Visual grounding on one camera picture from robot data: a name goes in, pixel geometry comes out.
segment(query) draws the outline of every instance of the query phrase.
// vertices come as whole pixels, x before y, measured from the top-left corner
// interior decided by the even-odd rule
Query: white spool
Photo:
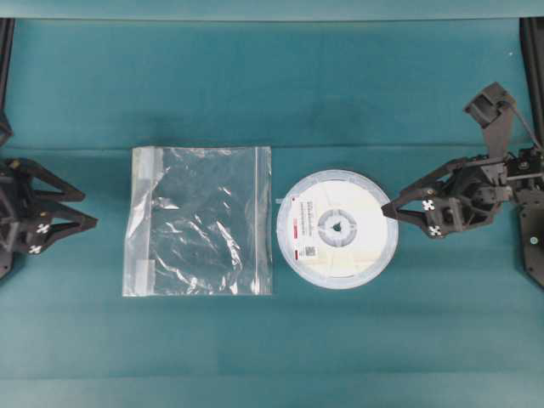
[[[364,285],[385,269],[397,247],[398,223],[382,214],[388,202],[375,183],[358,173],[311,174],[281,202],[276,224],[281,253],[317,286]]]

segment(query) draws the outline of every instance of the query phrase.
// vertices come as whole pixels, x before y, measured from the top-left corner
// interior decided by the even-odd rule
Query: white cross marker
[[[425,211],[434,210],[434,201],[433,200],[423,200],[422,204],[423,204],[423,209]]]
[[[49,225],[49,224],[39,224],[39,225],[37,226],[36,232],[37,232],[38,234],[47,234],[48,231],[49,231],[49,227],[50,227],[50,226],[51,226],[51,225]]]
[[[42,251],[42,246],[32,245],[28,253],[40,253]]]
[[[442,235],[442,232],[440,232],[440,227],[438,225],[429,225],[428,232],[431,236]]]

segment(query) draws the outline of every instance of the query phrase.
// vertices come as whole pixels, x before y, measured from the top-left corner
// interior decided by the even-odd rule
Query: qr code
[[[307,257],[314,257],[315,256],[315,246],[306,246],[304,248],[304,255]]]

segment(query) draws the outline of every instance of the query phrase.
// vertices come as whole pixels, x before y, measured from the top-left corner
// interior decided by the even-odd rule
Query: clear plastic bag
[[[269,147],[133,150],[123,296],[272,290]]]

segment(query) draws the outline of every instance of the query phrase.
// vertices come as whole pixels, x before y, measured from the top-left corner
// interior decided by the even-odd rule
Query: teal cloth
[[[516,20],[19,22],[2,153],[85,191],[99,226],[0,282],[2,406],[540,405],[544,291],[510,206],[445,241],[401,225],[353,290],[302,280],[274,242],[271,297],[121,297],[130,147],[273,145],[273,199],[327,168],[395,196],[484,151],[462,107],[493,81],[529,115]]]
[[[355,21],[489,19],[544,14],[541,0],[2,0],[32,19]]]

